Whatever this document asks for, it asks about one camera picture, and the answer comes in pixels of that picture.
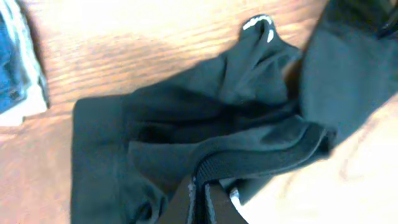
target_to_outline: blue denim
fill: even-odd
[[[26,98],[17,52],[0,17],[0,113]]]

